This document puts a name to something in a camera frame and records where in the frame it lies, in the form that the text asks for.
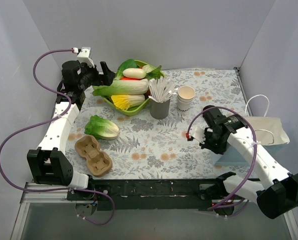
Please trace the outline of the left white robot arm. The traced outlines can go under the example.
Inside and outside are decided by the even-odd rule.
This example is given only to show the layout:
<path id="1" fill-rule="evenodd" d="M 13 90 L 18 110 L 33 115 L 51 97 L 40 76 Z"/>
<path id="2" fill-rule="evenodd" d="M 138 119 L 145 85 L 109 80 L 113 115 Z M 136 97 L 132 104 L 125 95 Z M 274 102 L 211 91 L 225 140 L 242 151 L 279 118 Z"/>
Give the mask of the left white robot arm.
<path id="1" fill-rule="evenodd" d="M 66 143 L 72 125 L 78 117 L 85 100 L 85 90 L 90 86 L 109 86 L 115 73 L 107 63 L 100 62 L 102 72 L 86 63 L 70 60 L 62 64 L 61 82 L 57 87 L 57 97 L 52 121 L 37 149 L 27 153 L 27 161 L 37 184 L 59 185 L 77 188 L 84 200 L 95 196 L 95 187 L 88 183 L 89 176 L 79 173 L 65 156 Z"/>

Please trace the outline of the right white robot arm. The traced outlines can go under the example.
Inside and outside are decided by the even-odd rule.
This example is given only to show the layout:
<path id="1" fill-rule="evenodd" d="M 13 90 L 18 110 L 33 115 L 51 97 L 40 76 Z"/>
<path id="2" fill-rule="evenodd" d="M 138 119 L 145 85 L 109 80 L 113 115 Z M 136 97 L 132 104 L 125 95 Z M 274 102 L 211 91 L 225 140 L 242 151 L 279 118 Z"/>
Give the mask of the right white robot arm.
<path id="1" fill-rule="evenodd" d="M 256 203 L 262 213 L 275 219 L 298 207 L 298 173 L 292 174 L 281 166 L 257 141 L 256 133 L 245 117 L 234 113 L 225 116 L 218 107 L 203 108 L 207 123 L 199 145 L 215 154 L 224 155 L 230 149 L 250 164 L 247 175 L 255 172 L 260 182 L 225 173 L 217 178 L 216 195 L 226 199 L 238 195 Z"/>

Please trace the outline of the white paper coffee cup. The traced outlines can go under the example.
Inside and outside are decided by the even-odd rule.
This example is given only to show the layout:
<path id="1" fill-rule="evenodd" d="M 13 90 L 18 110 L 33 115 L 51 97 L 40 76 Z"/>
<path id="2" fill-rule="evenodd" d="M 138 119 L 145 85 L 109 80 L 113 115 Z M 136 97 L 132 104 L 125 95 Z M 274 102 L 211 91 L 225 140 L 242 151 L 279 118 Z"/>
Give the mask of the white paper coffee cup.
<path id="1" fill-rule="evenodd" d="M 196 95 L 196 92 L 191 86 L 185 85 L 178 89 L 177 95 L 180 99 L 187 101 L 193 99 Z"/>

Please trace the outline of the brown pulp cup carrier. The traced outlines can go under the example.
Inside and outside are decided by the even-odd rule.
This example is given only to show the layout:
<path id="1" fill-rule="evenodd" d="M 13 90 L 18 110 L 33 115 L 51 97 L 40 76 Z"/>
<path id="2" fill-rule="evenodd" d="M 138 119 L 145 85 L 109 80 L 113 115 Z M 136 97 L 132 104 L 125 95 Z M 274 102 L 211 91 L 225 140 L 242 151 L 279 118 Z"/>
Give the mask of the brown pulp cup carrier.
<path id="1" fill-rule="evenodd" d="M 78 155 L 86 160 L 86 166 L 95 177 L 107 174 L 113 166 L 109 155 L 101 150 L 101 146 L 92 135 L 80 138 L 74 146 Z"/>

